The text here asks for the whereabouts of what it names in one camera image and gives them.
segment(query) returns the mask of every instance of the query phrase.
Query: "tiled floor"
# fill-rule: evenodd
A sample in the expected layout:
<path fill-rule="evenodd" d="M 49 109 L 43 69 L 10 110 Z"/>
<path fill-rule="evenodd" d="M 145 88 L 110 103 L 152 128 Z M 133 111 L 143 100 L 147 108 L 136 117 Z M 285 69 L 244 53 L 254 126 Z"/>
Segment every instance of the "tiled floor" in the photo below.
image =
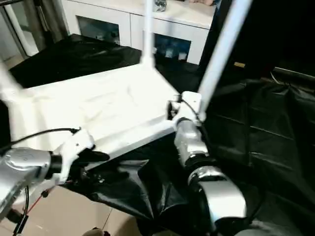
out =
<path fill-rule="evenodd" d="M 81 236 L 94 227 L 111 236 L 141 236 L 134 217 L 61 187 L 41 199 L 29 216 L 23 236 Z M 4 219 L 0 235 L 11 236 L 14 227 Z"/>

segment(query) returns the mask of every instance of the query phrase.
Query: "white metal pole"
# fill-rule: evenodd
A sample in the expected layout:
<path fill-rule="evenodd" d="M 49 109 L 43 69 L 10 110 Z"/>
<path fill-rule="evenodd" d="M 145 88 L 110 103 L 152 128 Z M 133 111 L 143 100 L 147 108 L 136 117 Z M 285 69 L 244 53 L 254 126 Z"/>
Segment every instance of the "white metal pole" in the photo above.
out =
<path fill-rule="evenodd" d="M 149 66 L 154 66 L 153 59 L 153 34 L 152 34 L 152 22 L 153 22 L 153 1 L 145 1 L 145 17 L 144 17 L 144 47 L 142 51 L 141 62 Z"/>
<path fill-rule="evenodd" d="M 216 47 L 199 87 L 201 112 L 205 112 L 233 50 L 235 41 L 250 9 L 252 0 L 233 0 Z"/>
<path fill-rule="evenodd" d="M 23 88 L 15 81 L 8 72 L 6 66 L 0 61 L 0 99 L 9 109 L 9 122 L 11 138 L 21 138 L 19 134 L 31 134 L 38 132 L 38 110 L 34 105 L 33 98 L 29 97 Z M 33 138 L 25 141 L 26 146 L 40 148 L 39 139 Z"/>

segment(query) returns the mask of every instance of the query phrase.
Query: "black cloth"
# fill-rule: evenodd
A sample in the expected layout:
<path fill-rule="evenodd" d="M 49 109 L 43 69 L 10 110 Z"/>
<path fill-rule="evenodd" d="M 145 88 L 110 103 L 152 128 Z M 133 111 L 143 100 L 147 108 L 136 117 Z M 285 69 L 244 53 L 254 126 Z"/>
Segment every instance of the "black cloth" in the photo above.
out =
<path fill-rule="evenodd" d="M 135 49 L 73 35 L 11 72 L 30 88 L 135 64 L 139 56 Z M 157 58 L 157 69 L 179 92 L 196 90 L 202 78 L 189 63 Z M 249 213 L 259 202 L 259 190 L 265 190 L 257 215 L 261 226 L 286 235 L 313 235 L 314 95 L 231 68 L 216 89 L 205 126 L 211 155 L 242 190 Z M 75 181 L 66 187 L 181 235 L 196 235 L 187 174 L 173 142 L 174 134 L 163 137 L 88 171 L 84 178 L 72 172 Z"/>

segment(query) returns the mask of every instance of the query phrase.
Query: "glass cabinet door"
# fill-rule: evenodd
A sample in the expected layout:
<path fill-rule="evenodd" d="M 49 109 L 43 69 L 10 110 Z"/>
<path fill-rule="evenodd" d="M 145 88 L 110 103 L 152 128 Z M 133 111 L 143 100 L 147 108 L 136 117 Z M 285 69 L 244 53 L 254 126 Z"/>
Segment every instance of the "glass cabinet door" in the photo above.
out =
<path fill-rule="evenodd" d="M 31 57 L 38 53 L 33 33 L 31 32 L 26 12 L 22 2 L 4 6 L 8 17 L 17 33 L 19 40 L 27 56 Z"/>
<path fill-rule="evenodd" d="M 119 25 L 110 22 L 77 16 L 79 28 L 83 36 L 120 45 Z"/>
<path fill-rule="evenodd" d="M 143 49 L 144 17 L 131 14 L 131 46 Z M 155 53 L 199 64 L 208 30 L 174 22 L 153 19 Z"/>
<path fill-rule="evenodd" d="M 62 0 L 69 34 L 131 46 L 129 13 Z"/>

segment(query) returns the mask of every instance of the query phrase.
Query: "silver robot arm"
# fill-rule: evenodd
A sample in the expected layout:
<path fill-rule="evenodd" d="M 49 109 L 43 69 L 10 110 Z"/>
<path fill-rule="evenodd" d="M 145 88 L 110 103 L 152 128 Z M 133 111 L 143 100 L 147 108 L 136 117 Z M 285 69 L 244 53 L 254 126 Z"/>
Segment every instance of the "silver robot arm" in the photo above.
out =
<path fill-rule="evenodd" d="M 188 185 L 198 189 L 205 199 L 209 216 L 209 230 L 216 230 L 216 223 L 223 218 L 245 218 L 246 202 L 239 188 L 211 162 L 211 157 L 198 130 L 201 95 L 185 91 L 172 102 L 171 116 L 176 130 L 175 146 L 182 166 L 190 173 Z"/>
<path fill-rule="evenodd" d="M 0 221 L 14 203 L 25 201 L 22 190 L 26 186 L 30 196 L 37 199 L 44 190 L 65 183 L 78 154 L 93 148 L 93 138 L 81 129 L 58 148 L 59 154 L 31 148 L 7 151 L 0 157 Z"/>

